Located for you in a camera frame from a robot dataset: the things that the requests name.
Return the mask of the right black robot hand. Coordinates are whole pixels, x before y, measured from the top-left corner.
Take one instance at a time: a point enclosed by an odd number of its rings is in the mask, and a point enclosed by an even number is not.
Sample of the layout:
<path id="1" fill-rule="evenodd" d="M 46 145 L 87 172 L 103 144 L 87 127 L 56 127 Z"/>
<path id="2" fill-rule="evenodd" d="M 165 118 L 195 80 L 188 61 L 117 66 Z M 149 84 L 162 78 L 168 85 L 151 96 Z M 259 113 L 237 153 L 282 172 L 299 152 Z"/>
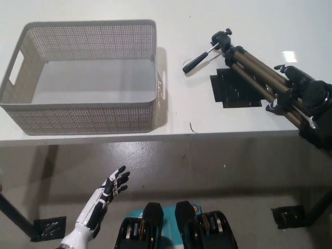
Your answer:
<path id="1" fill-rule="evenodd" d="M 290 112 L 294 108 L 298 108 L 305 114 L 310 112 L 304 104 L 298 103 L 298 99 L 302 99 L 302 95 L 306 91 L 310 82 L 314 79 L 307 73 L 303 72 L 295 66 L 286 66 L 285 64 L 277 65 L 273 68 L 285 74 L 288 78 L 285 82 L 287 90 L 279 92 L 272 103 L 266 107 L 266 111 L 281 115 L 281 112 Z"/>

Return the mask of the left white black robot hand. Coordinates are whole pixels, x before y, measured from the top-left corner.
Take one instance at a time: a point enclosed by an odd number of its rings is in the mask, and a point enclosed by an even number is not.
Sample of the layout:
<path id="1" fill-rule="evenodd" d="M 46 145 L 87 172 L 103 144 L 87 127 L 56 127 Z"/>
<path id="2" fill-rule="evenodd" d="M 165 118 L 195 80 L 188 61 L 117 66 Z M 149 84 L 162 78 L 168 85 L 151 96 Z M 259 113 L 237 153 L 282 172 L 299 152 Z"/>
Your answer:
<path id="1" fill-rule="evenodd" d="M 130 172 L 126 171 L 126 166 L 123 165 L 108 176 L 101 186 L 94 191 L 80 212 L 76 223 L 83 225 L 93 235 L 96 235 L 100 230 L 108 205 L 128 188 L 129 175 Z"/>

